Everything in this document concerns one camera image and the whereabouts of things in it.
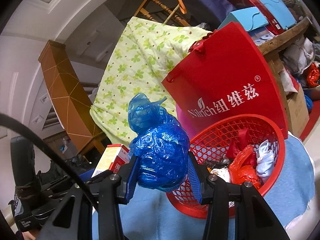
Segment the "red yellow cardboard box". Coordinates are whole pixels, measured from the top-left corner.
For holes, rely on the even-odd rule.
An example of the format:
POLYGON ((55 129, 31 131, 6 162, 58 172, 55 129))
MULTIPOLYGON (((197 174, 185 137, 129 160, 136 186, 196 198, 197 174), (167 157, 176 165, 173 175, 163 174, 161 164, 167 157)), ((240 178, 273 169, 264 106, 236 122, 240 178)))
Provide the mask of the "red yellow cardboard box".
POLYGON ((129 162, 129 149, 126 146, 123 144, 108 145, 91 177, 93 178, 106 170, 118 173, 121 166, 129 162))

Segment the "blue plastic bag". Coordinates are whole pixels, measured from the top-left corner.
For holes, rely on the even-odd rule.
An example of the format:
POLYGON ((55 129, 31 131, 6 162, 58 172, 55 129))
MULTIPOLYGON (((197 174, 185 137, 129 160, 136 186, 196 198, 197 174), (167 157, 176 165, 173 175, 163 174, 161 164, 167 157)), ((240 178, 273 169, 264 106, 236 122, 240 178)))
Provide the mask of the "blue plastic bag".
POLYGON ((137 182, 163 192, 178 189, 187 176, 190 140, 179 121, 162 106, 136 94, 129 102, 129 127, 137 136, 129 144, 130 155, 139 159, 137 182))

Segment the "red plastic bag in basket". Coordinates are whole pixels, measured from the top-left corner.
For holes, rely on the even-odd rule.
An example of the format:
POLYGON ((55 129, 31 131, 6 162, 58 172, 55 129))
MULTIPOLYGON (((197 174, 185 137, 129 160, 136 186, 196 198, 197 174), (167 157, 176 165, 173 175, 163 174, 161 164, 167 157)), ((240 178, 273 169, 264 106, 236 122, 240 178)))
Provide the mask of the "red plastic bag in basket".
POLYGON ((241 185, 249 181, 256 189, 261 188, 260 178, 257 175, 255 165, 247 163, 247 160, 256 160, 254 154, 255 151, 252 145, 247 145, 237 154, 228 168, 231 183, 241 185))

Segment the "red plastic mesh basket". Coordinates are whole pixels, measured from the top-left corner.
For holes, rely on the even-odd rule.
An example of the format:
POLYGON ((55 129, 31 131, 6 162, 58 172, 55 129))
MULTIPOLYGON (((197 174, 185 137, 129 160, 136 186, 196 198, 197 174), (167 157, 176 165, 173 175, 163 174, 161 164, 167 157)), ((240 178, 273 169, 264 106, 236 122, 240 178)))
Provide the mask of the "red plastic mesh basket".
POLYGON ((213 171, 212 164, 224 159, 231 163, 227 174, 231 182, 249 179, 265 196, 275 184, 285 160, 285 139, 288 131, 267 117, 254 114, 236 115, 223 119, 196 135, 190 150, 198 164, 213 171), (265 143, 273 153, 272 172, 265 179, 257 174, 259 148, 265 143))

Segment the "magenta pillow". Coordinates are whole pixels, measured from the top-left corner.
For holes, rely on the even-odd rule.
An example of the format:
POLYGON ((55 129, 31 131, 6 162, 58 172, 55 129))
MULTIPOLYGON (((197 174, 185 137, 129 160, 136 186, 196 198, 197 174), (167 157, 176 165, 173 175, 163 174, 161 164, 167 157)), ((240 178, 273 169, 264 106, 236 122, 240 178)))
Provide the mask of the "magenta pillow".
POLYGON ((200 133, 201 130, 197 122, 197 115, 193 109, 183 111, 180 106, 176 104, 176 113, 178 121, 186 131, 190 140, 200 133))

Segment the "orange wooden column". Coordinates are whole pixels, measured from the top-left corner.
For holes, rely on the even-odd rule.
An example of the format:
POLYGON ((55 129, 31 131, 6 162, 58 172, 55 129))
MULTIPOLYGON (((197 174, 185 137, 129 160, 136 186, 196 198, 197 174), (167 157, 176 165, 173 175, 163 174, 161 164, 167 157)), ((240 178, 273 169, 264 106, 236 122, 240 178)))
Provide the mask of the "orange wooden column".
POLYGON ((53 107, 78 153, 96 148, 103 153, 104 132, 89 114, 92 105, 66 53, 66 46, 47 41, 39 56, 43 77, 53 107))

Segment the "red Nilrich paper bag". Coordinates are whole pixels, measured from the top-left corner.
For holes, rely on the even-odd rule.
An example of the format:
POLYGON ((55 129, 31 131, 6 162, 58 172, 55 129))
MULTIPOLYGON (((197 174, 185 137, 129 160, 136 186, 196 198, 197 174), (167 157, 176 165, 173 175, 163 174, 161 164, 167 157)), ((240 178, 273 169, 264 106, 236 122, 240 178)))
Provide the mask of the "red Nilrich paper bag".
POLYGON ((240 114, 267 117, 287 130, 274 76, 238 23, 231 22, 195 42, 162 85, 183 111, 194 110, 201 131, 240 114))

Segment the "green clover print quilt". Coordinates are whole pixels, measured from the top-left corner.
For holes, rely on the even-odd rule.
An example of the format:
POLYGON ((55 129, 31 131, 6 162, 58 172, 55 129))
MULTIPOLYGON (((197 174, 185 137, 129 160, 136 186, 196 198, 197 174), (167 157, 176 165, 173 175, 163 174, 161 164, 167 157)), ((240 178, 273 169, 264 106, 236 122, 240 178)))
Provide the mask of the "green clover print quilt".
POLYGON ((176 103, 162 81, 187 55, 194 42, 209 32, 199 27, 174 27, 132 17, 107 63, 90 109, 94 122, 113 144, 128 146, 136 133, 129 127, 131 99, 144 93, 176 116, 176 103))

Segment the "wooden round shelf table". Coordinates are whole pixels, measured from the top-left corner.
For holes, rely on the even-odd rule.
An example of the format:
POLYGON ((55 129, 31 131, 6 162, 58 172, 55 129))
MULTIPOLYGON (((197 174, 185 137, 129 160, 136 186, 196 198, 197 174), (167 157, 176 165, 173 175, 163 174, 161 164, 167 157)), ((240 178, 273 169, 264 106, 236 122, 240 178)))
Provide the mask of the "wooden round shelf table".
POLYGON ((310 20, 308 17, 303 18, 291 29, 283 32, 282 34, 276 36, 275 38, 263 43, 258 46, 258 49, 264 56, 273 76, 276 81, 280 98, 283 102, 285 109, 285 118, 287 122, 287 130, 292 132, 292 121, 290 116, 289 107, 287 104, 286 94, 283 89, 283 85, 280 80, 279 71, 283 68, 283 63, 280 60, 279 54, 293 44, 297 39, 303 37, 304 33, 310 25, 310 20))

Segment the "red bag on floor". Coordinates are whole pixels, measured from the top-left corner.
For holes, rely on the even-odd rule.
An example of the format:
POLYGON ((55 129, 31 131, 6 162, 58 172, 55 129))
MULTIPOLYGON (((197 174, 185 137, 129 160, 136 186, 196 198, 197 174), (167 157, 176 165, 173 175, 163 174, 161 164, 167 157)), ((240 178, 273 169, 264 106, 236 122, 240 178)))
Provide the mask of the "red bag on floor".
POLYGON ((319 85, 320 73, 319 68, 315 63, 310 64, 310 66, 304 70, 304 76, 309 88, 317 87, 319 85))

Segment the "light blue shoe box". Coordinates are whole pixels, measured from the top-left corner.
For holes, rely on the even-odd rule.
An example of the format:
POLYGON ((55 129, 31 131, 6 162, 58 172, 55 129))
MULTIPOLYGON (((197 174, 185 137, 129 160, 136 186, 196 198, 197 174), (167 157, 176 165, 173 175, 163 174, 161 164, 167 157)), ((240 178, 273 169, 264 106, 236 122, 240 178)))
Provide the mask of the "light blue shoe box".
POLYGON ((267 18, 257 7, 249 7, 230 12, 219 25, 218 29, 223 28, 231 22, 241 24, 246 32, 253 31, 260 27, 265 27, 269 24, 267 18))

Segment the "navy fabric bag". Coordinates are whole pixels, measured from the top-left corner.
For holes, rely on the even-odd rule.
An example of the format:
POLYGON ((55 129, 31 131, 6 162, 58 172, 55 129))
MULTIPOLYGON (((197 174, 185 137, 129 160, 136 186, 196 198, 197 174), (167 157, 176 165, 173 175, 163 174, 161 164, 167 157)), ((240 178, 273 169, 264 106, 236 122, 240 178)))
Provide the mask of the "navy fabric bag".
POLYGON ((216 29, 236 7, 228 0, 182 0, 187 12, 199 23, 216 29))

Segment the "dark red gift box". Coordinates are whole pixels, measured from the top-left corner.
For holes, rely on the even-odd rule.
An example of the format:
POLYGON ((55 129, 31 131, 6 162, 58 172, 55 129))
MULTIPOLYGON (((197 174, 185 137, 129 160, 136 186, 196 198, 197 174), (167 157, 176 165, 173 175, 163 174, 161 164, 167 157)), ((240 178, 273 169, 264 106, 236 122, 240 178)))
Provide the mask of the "dark red gift box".
POLYGON ((237 9, 244 9, 249 7, 257 7, 260 12, 266 17, 268 20, 268 25, 266 28, 274 35, 280 35, 285 30, 281 27, 280 23, 276 20, 276 18, 271 14, 271 12, 267 9, 267 7, 259 0, 228 0, 232 5, 234 5, 237 9))

